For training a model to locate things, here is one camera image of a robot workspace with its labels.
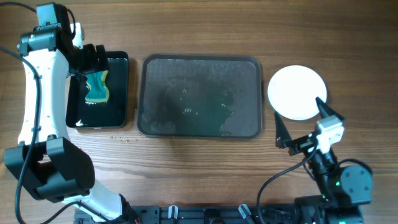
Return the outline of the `white plate back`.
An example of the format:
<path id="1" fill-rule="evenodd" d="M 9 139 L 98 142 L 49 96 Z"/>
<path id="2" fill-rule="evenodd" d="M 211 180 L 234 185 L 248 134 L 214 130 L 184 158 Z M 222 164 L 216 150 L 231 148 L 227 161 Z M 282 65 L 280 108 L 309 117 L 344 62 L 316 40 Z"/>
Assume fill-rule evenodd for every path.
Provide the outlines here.
<path id="1" fill-rule="evenodd" d="M 315 98 L 327 100 L 325 82 L 317 72 L 301 65 L 281 68 L 270 79 L 267 96 L 285 118 L 303 121 L 319 113 Z"/>

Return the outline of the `green yellow sponge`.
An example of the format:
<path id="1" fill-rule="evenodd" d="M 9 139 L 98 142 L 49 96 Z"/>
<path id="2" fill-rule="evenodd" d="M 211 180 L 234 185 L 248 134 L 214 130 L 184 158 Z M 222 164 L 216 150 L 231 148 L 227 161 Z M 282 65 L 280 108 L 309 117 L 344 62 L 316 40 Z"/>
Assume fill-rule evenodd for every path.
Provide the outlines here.
<path id="1" fill-rule="evenodd" d="M 105 103 L 109 99 L 109 89 L 106 86 L 108 71 L 100 71 L 86 75 L 86 85 L 89 92 L 85 101 L 89 103 Z"/>

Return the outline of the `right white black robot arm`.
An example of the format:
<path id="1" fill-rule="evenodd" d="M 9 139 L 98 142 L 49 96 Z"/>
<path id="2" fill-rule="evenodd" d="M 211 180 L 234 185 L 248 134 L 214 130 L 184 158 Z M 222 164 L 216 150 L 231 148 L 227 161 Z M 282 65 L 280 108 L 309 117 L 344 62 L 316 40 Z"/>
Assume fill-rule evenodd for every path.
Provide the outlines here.
<path id="1" fill-rule="evenodd" d="M 339 161 L 332 146 L 343 139 L 345 118 L 320 98 L 315 99 L 321 116 L 314 131 L 292 139 L 280 114 L 275 113 L 275 144 L 290 156 L 303 155 L 304 166 L 320 191 L 299 197 L 284 214 L 291 223 L 362 223 L 360 206 L 371 203 L 373 171 L 357 159 Z"/>

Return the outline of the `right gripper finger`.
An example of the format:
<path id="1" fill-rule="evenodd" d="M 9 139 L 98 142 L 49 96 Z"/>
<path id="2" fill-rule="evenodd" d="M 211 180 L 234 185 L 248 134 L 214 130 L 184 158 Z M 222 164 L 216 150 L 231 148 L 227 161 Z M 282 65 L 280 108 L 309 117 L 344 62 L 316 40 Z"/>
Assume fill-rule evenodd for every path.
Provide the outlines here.
<path id="1" fill-rule="evenodd" d="M 319 114 L 321 118 L 327 118 L 330 116 L 336 116 L 340 121 L 344 121 L 345 118 L 337 113 L 335 110 L 330 108 L 320 97 L 315 98 L 317 108 L 319 110 Z"/>
<path id="2" fill-rule="evenodd" d="M 274 119 L 275 119 L 275 142 L 276 143 L 291 142 L 292 138 L 278 112 L 274 113 Z"/>

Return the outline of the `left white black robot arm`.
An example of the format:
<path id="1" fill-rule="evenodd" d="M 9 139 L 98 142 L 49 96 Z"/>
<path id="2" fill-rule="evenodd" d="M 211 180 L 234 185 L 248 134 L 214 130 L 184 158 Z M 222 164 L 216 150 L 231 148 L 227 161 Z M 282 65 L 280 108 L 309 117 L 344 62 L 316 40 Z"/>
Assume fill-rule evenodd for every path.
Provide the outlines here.
<path id="1" fill-rule="evenodd" d="M 94 222 L 139 223 L 126 199 L 96 180 L 91 158 L 67 132 L 66 79 L 76 75 L 104 84 L 106 51 L 83 43 L 83 29 L 67 7 L 49 2 L 34 12 L 38 26 L 21 36 L 14 53 L 25 68 L 24 120 L 17 147 L 4 151 L 4 163 L 18 181 L 15 200 L 26 190 L 36 200 L 76 206 Z"/>

